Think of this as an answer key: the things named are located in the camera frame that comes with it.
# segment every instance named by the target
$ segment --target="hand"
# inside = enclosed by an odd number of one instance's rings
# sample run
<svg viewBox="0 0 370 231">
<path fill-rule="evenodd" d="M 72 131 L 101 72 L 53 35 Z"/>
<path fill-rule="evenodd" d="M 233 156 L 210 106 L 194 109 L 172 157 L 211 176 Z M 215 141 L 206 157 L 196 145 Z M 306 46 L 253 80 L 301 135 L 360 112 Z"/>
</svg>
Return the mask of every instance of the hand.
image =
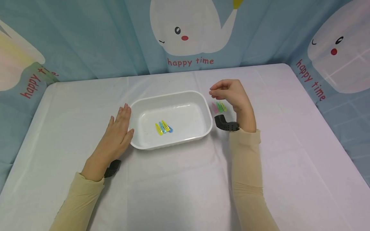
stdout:
<svg viewBox="0 0 370 231">
<path fill-rule="evenodd" d="M 116 120 L 111 116 L 105 134 L 86 161 L 82 176 L 88 180 L 100 181 L 110 163 L 126 151 L 134 135 L 133 129 L 127 131 L 130 117 L 131 108 L 127 104 L 120 107 Z"/>
<path fill-rule="evenodd" d="M 243 85 L 238 79 L 224 79 L 210 88 L 209 94 L 217 100 L 227 100 L 236 112 L 239 127 L 246 132 L 256 132 L 256 119 Z"/>
</svg>

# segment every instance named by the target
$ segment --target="finger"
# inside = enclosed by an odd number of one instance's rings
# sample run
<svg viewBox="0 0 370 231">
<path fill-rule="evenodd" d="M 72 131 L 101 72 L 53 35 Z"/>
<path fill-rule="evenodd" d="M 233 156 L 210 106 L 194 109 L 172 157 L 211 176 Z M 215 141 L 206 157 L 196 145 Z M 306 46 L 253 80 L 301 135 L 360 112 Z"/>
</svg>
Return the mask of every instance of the finger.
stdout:
<svg viewBox="0 0 370 231">
<path fill-rule="evenodd" d="M 134 136 L 134 129 L 131 129 L 130 131 L 127 132 L 127 134 L 123 138 L 122 143 L 121 143 L 121 151 L 122 151 L 122 153 L 124 151 L 126 151 L 126 149 L 128 148 L 128 146 L 130 145 L 130 142 L 131 142 L 133 136 Z"/>
<path fill-rule="evenodd" d="M 218 88 L 221 88 L 221 87 L 229 87 L 232 83 L 232 79 L 223 79 L 223 80 L 220 80 L 218 81 L 217 83 L 215 83 L 211 88 L 210 90 L 216 90 Z"/>
<path fill-rule="evenodd" d="M 117 117 L 116 117 L 116 122 L 119 122 L 123 119 L 123 116 L 126 113 L 127 107 L 128 107 L 128 104 L 126 104 L 126 103 L 125 103 L 125 106 L 123 108 L 120 107 L 120 110 L 118 111 L 118 114 L 117 114 Z"/>
<path fill-rule="evenodd" d="M 114 123 L 114 117 L 111 116 L 111 119 L 109 120 L 109 123 L 108 123 L 107 130 L 113 125 L 113 123 Z"/>
<path fill-rule="evenodd" d="M 127 107 L 127 110 L 125 111 L 125 114 L 123 115 L 123 118 L 121 120 L 120 129 L 123 134 L 127 133 L 128 125 L 130 124 L 130 117 L 131 117 L 131 107 Z"/>
<path fill-rule="evenodd" d="M 210 95 L 216 96 L 216 97 L 223 97 L 223 98 L 227 98 L 228 93 L 229 93 L 229 90 L 221 90 L 221 89 L 209 91 Z"/>
</svg>

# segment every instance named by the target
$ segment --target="printed fabric backdrop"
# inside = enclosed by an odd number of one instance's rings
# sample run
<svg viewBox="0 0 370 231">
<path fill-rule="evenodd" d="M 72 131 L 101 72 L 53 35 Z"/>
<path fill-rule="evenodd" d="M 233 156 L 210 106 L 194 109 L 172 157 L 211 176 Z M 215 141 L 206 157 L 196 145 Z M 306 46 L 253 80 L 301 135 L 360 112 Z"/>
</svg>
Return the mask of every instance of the printed fabric backdrop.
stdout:
<svg viewBox="0 0 370 231">
<path fill-rule="evenodd" d="M 0 191 L 49 84 L 272 63 L 291 66 L 370 183 L 368 12 L 368 0 L 0 0 Z"/>
</svg>

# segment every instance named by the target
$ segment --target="white plastic tray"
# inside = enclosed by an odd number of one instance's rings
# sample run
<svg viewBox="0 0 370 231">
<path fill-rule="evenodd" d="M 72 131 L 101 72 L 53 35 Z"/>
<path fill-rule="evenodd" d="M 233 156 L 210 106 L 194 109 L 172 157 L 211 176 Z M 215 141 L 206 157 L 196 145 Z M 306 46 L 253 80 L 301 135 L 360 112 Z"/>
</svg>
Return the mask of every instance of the white plastic tray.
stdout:
<svg viewBox="0 0 370 231">
<path fill-rule="evenodd" d="M 134 102 L 130 128 L 135 129 L 131 145 L 152 150 L 198 140 L 212 129 L 212 115 L 206 99 L 196 91 L 149 97 Z M 172 133 L 160 136 L 155 124 L 164 120 Z"/>
</svg>

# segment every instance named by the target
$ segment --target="white table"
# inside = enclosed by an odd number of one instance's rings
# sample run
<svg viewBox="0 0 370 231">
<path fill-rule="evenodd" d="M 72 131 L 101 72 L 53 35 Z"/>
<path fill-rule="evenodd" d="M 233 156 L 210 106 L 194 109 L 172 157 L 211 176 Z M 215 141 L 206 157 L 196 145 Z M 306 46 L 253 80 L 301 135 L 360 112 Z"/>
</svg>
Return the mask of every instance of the white table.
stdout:
<svg viewBox="0 0 370 231">
<path fill-rule="evenodd" d="M 239 78 L 254 106 L 264 194 L 280 229 L 368 230 L 370 189 L 285 64 L 49 86 L 0 195 L 1 229 L 48 230 L 119 106 L 186 90 L 211 103 L 209 87 L 223 78 Z M 90 230 L 240 230 L 227 139 L 214 126 L 199 141 L 131 148 L 106 180 Z"/>
</svg>

